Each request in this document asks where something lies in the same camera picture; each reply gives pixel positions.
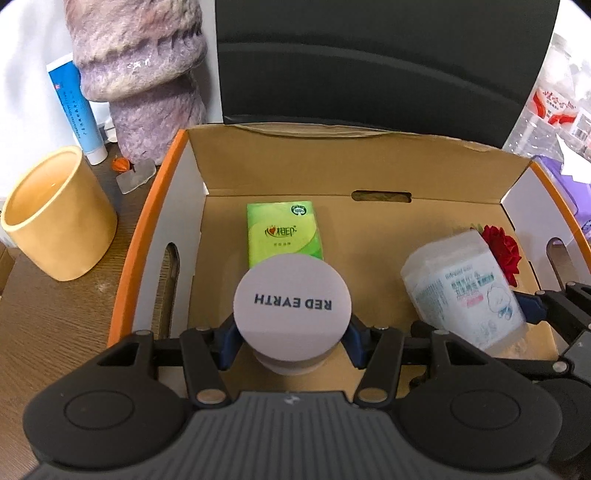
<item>cardboard box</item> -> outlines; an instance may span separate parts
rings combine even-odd
[[[179,132],[157,174],[125,261],[109,344],[150,328],[169,243],[180,259],[171,334],[225,320],[248,269],[246,204],[293,200],[313,202],[324,258],[345,279],[353,311],[366,325],[408,331],[417,314],[400,277],[404,261],[425,243],[471,224],[503,227],[516,238],[524,256],[518,290],[558,287],[546,254],[555,237],[569,245],[580,281],[591,283],[587,242],[551,182],[527,159],[470,142],[395,132],[202,125]],[[555,358],[549,325],[531,327],[505,355]],[[420,373],[408,370],[402,389]],[[321,368],[300,377],[267,371],[243,348],[224,378],[234,393],[351,395],[362,373],[340,345]]]
[[[4,291],[8,276],[14,266],[14,259],[8,251],[9,249],[0,243],[0,295]]]

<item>blue toothpaste tube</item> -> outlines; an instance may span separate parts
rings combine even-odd
[[[98,165],[107,157],[107,150],[90,103],[80,91],[80,72],[72,54],[52,61],[47,65],[47,73],[82,151],[91,165]]]

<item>purple decorative object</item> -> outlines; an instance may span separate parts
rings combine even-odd
[[[541,163],[561,187],[561,194],[565,201],[574,205],[574,218],[581,227],[587,239],[591,239],[591,186],[574,181],[571,176],[562,175],[562,163],[550,157],[538,155],[533,160]]]
[[[160,165],[176,132],[203,121],[188,71],[205,57],[194,0],[64,0],[82,93],[110,102],[121,153]]]

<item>black backrest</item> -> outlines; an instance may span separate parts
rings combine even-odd
[[[559,0],[217,0],[226,123],[298,121],[501,147]]]

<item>ceramic cup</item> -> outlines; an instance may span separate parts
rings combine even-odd
[[[64,147],[18,182],[0,223],[40,269],[67,281],[103,257],[115,236],[117,215],[80,148]]]
[[[238,330],[265,367],[281,375],[318,368],[345,333],[351,297],[329,264],[284,254],[252,267],[234,295]]]

